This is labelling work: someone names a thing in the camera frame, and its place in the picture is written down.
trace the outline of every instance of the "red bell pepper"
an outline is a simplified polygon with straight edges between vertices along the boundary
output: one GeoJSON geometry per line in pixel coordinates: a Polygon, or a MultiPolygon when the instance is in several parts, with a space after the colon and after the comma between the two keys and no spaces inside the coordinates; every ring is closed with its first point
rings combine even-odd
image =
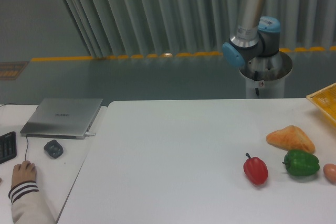
{"type": "Polygon", "coordinates": [[[256,186],[265,183],[268,177],[267,166],[264,161],[258,157],[250,157],[246,153],[248,160],[244,163],[244,172],[248,179],[256,186]]]}

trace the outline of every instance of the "blue joint cap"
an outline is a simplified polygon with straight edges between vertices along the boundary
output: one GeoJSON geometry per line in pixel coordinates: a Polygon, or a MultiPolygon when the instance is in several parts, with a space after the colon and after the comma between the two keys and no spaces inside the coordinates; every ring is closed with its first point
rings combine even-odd
{"type": "Polygon", "coordinates": [[[242,67],[245,65],[245,61],[241,54],[228,42],[222,45],[223,56],[234,67],[242,67]]]}
{"type": "Polygon", "coordinates": [[[260,18],[258,30],[265,33],[279,33],[280,22],[276,18],[263,16],[260,18]]]}

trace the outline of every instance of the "silver laptop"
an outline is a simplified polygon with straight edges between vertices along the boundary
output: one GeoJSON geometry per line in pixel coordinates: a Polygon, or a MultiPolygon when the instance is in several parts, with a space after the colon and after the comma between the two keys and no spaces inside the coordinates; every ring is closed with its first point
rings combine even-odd
{"type": "Polygon", "coordinates": [[[22,136],[84,139],[102,99],[45,98],[20,131],[22,136]]]}

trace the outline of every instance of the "bread loaf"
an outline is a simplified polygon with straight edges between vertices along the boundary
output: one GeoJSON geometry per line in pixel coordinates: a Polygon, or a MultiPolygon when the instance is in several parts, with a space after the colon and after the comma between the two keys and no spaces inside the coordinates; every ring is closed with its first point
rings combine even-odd
{"type": "Polygon", "coordinates": [[[267,143],[286,150],[315,151],[315,145],[302,129],[290,125],[282,130],[274,131],[266,136],[267,143]]]}

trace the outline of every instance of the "yellow plastic basket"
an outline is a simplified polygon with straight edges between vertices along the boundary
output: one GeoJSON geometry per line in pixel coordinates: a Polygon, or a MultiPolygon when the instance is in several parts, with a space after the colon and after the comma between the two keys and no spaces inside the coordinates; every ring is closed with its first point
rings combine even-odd
{"type": "Polygon", "coordinates": [[[318,107],[327,119],[336,126],[336,83],[309,94],[307,99],[318,107]]]}

